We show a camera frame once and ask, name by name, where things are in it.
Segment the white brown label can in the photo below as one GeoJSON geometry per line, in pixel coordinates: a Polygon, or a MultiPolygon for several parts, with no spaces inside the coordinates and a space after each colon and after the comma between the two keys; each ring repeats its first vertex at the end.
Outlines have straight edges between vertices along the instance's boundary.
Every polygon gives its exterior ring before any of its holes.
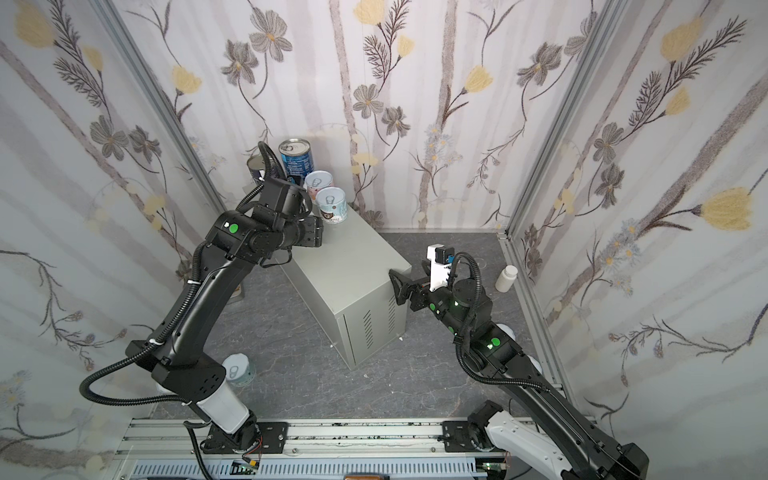
{"type": "Polygon", "coordinates": [[[318,191],[316,204],[322,219],[329,224],[339,224],[347,218],[345,191],[339,187],[326,187],[318,191]]]}

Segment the pink label can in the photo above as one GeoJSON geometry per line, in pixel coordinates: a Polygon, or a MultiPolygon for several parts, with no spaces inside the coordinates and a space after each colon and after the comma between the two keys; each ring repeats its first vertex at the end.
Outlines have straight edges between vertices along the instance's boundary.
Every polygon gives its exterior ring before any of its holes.
{"type": "Polygon", "coordinates": [[[333,187],[333,175],[325,170],[316,170],[305,177],[304,187],[310,195],[312,201],[315,201],[318,193],[328,187],[333,187]]]}

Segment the blue label tall can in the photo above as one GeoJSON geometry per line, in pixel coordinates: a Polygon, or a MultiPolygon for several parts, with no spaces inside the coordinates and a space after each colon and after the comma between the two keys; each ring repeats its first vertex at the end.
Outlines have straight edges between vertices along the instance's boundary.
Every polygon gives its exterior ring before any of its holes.
{"type": "Polygon", "coordinates": [[[279,153],[287,175],[302,186],[306,177],[314,171],[309,141],[301,138],[286,139],[279,145],[279,153]]]}

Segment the dark navy tall can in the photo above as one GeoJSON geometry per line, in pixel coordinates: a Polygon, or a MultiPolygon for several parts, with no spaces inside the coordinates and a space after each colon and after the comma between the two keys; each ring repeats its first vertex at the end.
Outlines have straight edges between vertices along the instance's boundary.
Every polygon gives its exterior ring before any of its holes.
{"type": "Polygon", "coordinates": [[[266,167],[264,159],[260,153],[251,155],[246,161],[246,166],[254,181],[259,181],[264,178],[266,167]]]}

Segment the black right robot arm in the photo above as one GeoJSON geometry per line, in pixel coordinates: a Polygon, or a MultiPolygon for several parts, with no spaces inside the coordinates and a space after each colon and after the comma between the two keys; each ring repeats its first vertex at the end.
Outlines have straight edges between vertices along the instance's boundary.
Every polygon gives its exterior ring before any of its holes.
{"type": "Polygon", "coordinates": [[[471,255],[438,245],[422,266],[426,275],[420,279],[390,270],[396,303],[412,311],[429,310],[451,331],[461,370],[505,391],[535,424],[529,428],[488,402],[468,419],[477,449],[503,450],[547,479],[646,478],[647,454],[588,420],[546,380],[509,331],[493,321],[493,303],[471,255]]]}

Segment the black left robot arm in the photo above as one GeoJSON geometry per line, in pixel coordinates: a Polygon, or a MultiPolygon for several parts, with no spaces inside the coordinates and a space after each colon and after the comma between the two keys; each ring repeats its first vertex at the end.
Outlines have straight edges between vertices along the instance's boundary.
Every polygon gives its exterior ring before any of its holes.
{"type": "Polygon", "coordinates": [[[227,383],[224,366],[204,351],[209,334],[236,287],[254,267],[273,266],[274,253],[318,248],[323,224],[312,213],[309,193],[289,181],[274,151],[259,142],[264,174],[233,210],[222,213],[196,247],[182,293],[165,319],[143,341],[133,341],[124,359],[87,376],[79,386],[87,400],[106,406],[162,402],[188,405],[210,434],[234,453],[259,447],[256,415],[227,383]],[[131,365],[151,374],[165,394],[120,399],[97,394],[92,386],[131,365]]]}

